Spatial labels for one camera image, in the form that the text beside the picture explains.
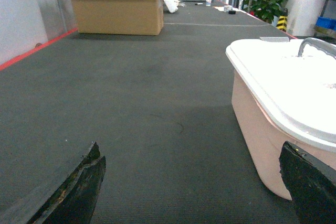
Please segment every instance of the white bathtub lid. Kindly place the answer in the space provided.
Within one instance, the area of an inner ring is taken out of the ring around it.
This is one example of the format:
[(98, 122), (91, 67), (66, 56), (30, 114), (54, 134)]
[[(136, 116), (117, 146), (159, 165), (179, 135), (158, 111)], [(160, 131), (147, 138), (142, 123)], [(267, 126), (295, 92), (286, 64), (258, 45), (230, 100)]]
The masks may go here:
[(226, 55), (274, 123), (293, 137), (336, 152), (336, 60), (302, 40), (233, 42)]

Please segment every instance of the white floor line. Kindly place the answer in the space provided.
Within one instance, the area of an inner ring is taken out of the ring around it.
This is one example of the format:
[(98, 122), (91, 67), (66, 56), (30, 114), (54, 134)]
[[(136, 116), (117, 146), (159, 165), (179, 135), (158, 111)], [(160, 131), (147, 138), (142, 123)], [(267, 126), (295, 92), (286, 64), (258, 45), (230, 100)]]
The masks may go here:
[(164, 23), (165, 25), (188, 25), (188, 26), (232, 26), (232, 27), (256, 27), (256, 26), (271, 26), (271, 24), (264, 25), (213, 25), (213, 24), (192, 24), (192, 23)]

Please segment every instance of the blue bin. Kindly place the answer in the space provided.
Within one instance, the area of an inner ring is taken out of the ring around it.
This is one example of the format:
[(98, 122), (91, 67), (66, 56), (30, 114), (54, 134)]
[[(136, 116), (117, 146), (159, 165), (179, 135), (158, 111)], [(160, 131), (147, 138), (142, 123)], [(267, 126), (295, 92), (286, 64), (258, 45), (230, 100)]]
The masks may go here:
[(316, 25), (327, 29), (334, 29), (336, 26), (336, 20), (331, 18), (318, 17)]

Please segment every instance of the yellow and black warning stripe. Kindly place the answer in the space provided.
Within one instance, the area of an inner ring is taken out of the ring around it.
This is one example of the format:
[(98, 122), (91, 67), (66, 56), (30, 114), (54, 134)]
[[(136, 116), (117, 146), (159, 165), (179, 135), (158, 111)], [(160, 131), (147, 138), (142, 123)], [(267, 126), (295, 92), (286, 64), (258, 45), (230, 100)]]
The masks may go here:
[(287, 30), (287, 16), (280, 16), (277, 28), (281, 31)]
[(288, 10), (285, 8), (282, 11), (282, 15), (279, 17), (279, 21), (277, 24), (277, 28), (281, 31), (287, 31), (287, 16), (288, 16)]

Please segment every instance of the white pillar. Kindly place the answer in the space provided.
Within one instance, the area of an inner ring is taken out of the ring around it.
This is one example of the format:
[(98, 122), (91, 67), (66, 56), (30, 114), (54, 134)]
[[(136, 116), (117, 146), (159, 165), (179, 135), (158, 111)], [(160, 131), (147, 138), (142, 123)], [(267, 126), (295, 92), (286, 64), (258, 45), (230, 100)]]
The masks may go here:
[(288, 0), (287, 32), (294, 36), (312, 36), (325, 0)]

